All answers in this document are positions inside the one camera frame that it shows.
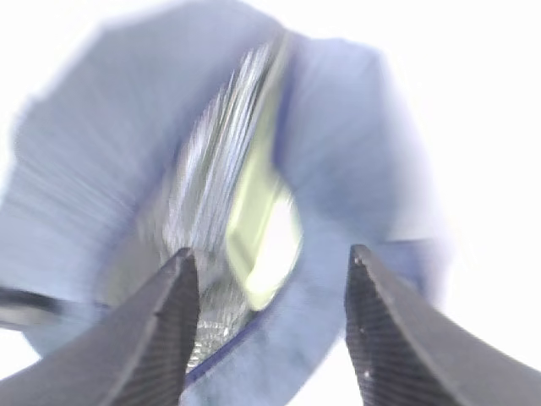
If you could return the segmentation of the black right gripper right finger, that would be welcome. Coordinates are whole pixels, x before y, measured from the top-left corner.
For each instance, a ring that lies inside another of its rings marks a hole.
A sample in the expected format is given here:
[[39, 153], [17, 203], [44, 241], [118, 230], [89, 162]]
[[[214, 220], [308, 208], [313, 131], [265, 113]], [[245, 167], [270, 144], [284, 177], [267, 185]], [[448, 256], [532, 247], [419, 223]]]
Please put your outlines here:
[[364, 245], [350, 250], [347, 349], [366, 405], [538, 405], [540, 373], [442, 315]]

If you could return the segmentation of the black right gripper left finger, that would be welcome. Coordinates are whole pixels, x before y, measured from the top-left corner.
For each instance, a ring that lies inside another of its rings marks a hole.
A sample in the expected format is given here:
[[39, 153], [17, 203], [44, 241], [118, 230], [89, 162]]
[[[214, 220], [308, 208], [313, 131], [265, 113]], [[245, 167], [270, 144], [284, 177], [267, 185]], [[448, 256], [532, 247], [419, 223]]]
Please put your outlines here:
[[176, 405], [199, 318], [194, 253], [181, 249], [76, 340], [1, 382], [3, 405]]

